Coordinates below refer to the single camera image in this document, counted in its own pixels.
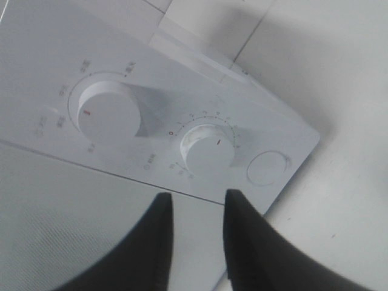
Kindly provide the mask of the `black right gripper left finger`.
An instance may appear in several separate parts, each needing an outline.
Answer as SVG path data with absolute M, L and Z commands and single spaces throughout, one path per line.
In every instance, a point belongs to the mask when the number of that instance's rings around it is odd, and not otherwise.
M 59 290 L 167 290 L 172 256 L 172 196 L 159 193 L 111 252 Z

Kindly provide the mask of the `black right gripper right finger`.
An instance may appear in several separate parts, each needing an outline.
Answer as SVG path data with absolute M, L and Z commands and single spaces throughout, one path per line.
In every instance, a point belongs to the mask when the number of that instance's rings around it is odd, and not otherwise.
M 365 290 L 289 243 L 240 190 L 226 191 L 223 244 L 233 290 Z

